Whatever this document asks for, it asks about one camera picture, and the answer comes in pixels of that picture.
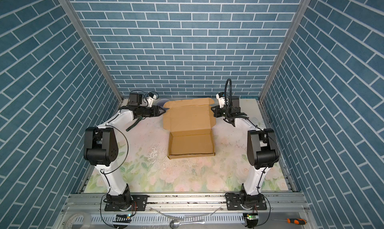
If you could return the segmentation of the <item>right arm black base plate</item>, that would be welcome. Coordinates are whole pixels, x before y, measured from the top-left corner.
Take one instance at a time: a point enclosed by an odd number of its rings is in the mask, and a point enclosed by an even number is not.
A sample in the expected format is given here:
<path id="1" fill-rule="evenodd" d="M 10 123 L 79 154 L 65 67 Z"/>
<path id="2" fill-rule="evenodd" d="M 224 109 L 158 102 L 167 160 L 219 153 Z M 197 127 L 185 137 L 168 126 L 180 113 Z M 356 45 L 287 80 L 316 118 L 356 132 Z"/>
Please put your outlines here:
<path id="1" fill-rule="evenodd" d="M 243 195 L 226 193 L 224 195 L 228 211 L 255 210 L 264 211 L 267 209 L 267 202 L 263 195 Z"/>

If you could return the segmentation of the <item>brown cardboard box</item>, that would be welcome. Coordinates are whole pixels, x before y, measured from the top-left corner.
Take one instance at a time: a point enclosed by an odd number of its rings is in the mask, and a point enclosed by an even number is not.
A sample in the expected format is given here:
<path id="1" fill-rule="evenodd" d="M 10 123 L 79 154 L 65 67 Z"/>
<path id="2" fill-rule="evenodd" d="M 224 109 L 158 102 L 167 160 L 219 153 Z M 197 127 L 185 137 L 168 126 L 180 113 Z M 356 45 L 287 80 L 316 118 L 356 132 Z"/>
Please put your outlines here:
<path id="1" fill-rule="evenodd" d="M 216 118 L 211 110 L 214 100 L 197 98 L 168 101 L 163 128 L 170 132 L 168 158 L 181 159 L 214 156 L 213 127 Z"/>

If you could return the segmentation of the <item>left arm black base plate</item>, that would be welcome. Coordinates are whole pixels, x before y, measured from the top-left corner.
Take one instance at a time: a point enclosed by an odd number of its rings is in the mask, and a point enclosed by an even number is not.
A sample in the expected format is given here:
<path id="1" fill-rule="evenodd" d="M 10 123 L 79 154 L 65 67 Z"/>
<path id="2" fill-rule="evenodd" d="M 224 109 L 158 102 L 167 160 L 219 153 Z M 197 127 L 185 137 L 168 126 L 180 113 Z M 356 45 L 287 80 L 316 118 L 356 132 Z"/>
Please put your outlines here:
<path id="1" fill-rule="evenodd" d="M 122 195 L 111 196 L 107 194 L 103 202 L 106 204 L 106 212 L 137 212 L 145 211 L 148 198 L 148 195 L 130 195 L 123 197 Z"/>

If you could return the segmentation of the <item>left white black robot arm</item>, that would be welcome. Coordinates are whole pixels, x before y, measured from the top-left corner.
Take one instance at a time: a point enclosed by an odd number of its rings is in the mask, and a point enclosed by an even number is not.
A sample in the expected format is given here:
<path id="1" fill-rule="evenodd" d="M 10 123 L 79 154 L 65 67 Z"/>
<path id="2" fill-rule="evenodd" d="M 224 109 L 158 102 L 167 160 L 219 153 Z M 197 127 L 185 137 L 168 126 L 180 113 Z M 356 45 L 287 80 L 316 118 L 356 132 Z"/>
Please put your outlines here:
<path id="1" fill-rule="evenodd" d="M 159 95 L 155 91 L 134 90 L 129 95 L 128 103 L 118 109 L 117 113 L 106 122 L 85 130 L 84 159 L 103 176 L 108 187 L 107 199 L 130 202 L 128 184 L 124 183 L 117 162 L 119 146 L 116 134 L 120 133 L 126 142 L 123 130 L 129 132 L 145 118 L 159 117 L 166 111 L 154 105 Z"/>

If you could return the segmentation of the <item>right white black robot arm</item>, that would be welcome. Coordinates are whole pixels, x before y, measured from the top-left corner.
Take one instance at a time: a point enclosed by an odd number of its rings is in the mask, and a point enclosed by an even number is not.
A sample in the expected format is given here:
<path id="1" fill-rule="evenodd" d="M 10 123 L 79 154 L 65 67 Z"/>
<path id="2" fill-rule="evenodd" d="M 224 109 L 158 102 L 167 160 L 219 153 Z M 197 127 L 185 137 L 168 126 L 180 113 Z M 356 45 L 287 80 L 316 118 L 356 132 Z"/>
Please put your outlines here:
<path id="1" fill-rule="evenodd" d="M 252 202 L 262 196 L 262 184 L 267 172 L 279 161 L 280 153 L 273 129 L 257 126 L 240 108 L 240 100 L 226 96 L 224 92 L 216 95 L 218 106 L 211 110 L 214 117 L 223 117 L 232 126 L 247 132 L 247 158 L 251 165 L 246 181 L 242 184 L 240 198 Z"/>

